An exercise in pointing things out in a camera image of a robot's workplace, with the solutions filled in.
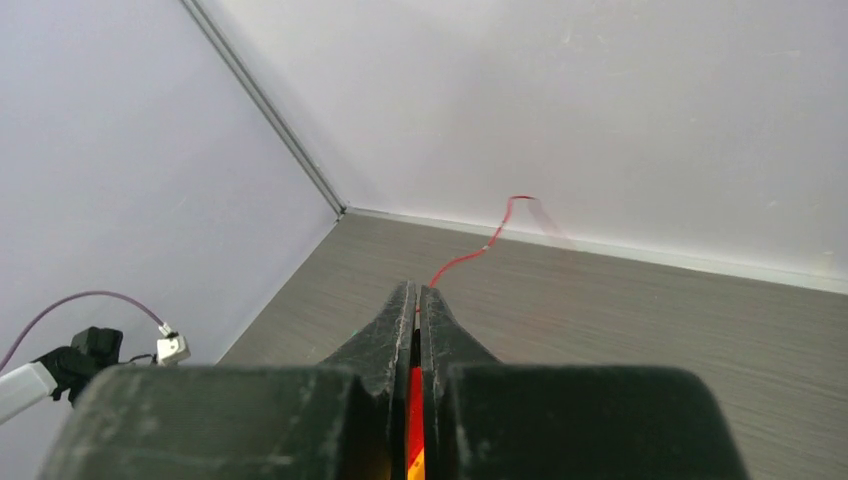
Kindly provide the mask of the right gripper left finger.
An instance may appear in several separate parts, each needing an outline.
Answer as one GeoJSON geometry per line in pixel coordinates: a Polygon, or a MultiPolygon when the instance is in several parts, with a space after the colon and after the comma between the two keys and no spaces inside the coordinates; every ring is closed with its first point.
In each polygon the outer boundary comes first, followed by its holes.
{"type": "Polygon", "coordinates": [[[415,312],[416,285],[403,281],[391,291],[374,319],[321,364],[353,371],[373,397],[404,398],[408,392],[415,312]]]}

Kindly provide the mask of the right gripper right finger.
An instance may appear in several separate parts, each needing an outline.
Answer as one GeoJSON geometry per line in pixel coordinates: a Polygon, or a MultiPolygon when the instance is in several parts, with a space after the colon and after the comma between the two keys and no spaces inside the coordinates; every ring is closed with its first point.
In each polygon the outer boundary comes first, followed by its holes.
{"type": "Polygon", "coordinates": [[[440,290],[424,286],[419,304],[420,364],[431,391],[444,390],[453,365],[497,363],[497,357],[457,321],[440,290]]]}

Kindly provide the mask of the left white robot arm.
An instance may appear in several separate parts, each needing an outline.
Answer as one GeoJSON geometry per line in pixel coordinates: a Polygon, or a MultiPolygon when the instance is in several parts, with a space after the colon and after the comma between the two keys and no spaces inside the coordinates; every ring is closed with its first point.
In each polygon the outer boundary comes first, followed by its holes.
{"type": "Polygon", "coordinates": [[[101,371],[119,363],[123,333],[90,327],[75,335],[68,346],[26,363],[1,376],[1,422],[51,398],[64,394],[73,403],[101,371]]]}

